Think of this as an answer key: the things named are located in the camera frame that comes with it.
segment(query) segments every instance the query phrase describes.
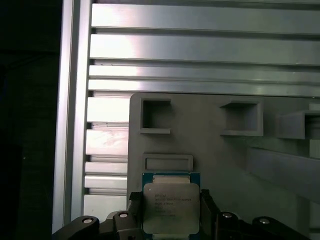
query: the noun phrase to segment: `screw head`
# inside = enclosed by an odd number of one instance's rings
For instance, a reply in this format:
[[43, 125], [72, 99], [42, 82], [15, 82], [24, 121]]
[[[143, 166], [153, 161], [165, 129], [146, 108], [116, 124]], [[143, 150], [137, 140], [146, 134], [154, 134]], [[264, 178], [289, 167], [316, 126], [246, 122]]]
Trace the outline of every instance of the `screw head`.
[[84, 224], [89, 224], [89, 223], [92, 222], [92, 219], [86, 218], [86, 219], [84, 219], [82, 222], [83, 222]]
[[270, 221], [268, 219], [265, 219], [265, 218], [261, 218], [259, 220], [259, 222], [262, 223], [262, 224], [269, 224], [270, 223]]
[[230, 212], [225, 212], [224, 214], [222, 214], [222, 216], [224, 216], [227, 219], [232, 218], [232, 214]]

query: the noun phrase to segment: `silver metal bar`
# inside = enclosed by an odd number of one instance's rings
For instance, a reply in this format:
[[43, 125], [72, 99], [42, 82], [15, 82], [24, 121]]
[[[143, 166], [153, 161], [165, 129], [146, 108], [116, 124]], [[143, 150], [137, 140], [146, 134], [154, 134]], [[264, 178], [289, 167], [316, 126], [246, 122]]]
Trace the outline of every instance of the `silver metal bar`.
[[320, 203], [318, 159], [250, 148], [247, 169], [261, 179]]
[[95, 163], [120, 163], [125, 164], [128, 162], [128, 156], [108, 156], [108, 155], [91, 155], [90, 161]]
[[54, 158], [52, 233], [70, 222], [80, 1], [64, 0]]
[[86, 174], [127, 175], [127, 163], [86, 162]]
[[89, 123], [128, 123], [130, 97], [89, 97], [87, 121]]
[[318, 41], [92, 34], [90, 57], [319, 66], [319, 51]]
[[88, 188], [90, 195], [127, 196], [127, 189]]
[[320, 87], [313, 85], [263, 84], [237, 82], [197, 82], [197, 81], [165, 81], [165, 80], [89, 80], [89, 89], [111, 91], [140, 91], [167, 93], [202, 93], [202, 94], [237, 94], [318, 97]]
[[84, 164], [86, 154], [91, 11], [92, 1], [82, 0], [80, 5], [79, 45], [76, 80], [71, 220], [82, 216], [84, 210]]
[[86, 175], [84, 187], [88, 189], [127, 189], [127, 176]]
[[317, 11], [93, 4], [92, 26], [167, 30], [320, 34]]
[[86, 132], [86, 154], [127, 157], [129, 132], [127, 127], [108, 127]]
[[172, 66], [91, 65], [92, 79], [168, 80], [194, 82], [237, 82], [258, 84], [319, 85], [320, 72]]
[[104, 222], [109, 213], [126, 210], [125, 196], [84, 196], [84, 215], [95, 216], [100, 222]]

